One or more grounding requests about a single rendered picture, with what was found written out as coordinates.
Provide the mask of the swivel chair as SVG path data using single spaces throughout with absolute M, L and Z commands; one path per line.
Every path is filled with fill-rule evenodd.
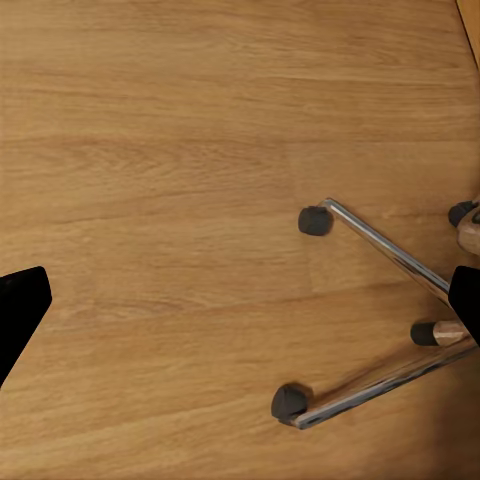
M 298 218 L 299 231 L 308 235 L 323 236 L 329 224 L 327 212 L 331 212 L 347 224 L 454 311 L 448 302 L 450 284 L 333 198 L 326 198 L 316 207 L 304 208 Z M 480 257 L 480 196 L 452 207 L 448 218 L 457 227 L 458 246 Z M 417 345 L 441 346 L 441 349 L 309 411 L 303 392 L 289 386 L 286 386 L 286 389 L 280 388 L 272 401 L 272 416 L 278 418 L 278 422 L 282 424 L 306 430 L 475 351 L 480 353 L 480 347 L 460 320 L 460 316 L 414 324 L 410 329 L 410 337 Z

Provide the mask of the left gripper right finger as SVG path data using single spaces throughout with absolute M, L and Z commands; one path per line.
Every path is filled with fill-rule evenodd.
M 480 347 L 480 268 L 461 265 L 455 269 L 448 302 Z

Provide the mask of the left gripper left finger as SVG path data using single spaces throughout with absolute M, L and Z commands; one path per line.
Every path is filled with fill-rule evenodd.
M 0 277 L 0 386 L 52 303 L 44 267 Z

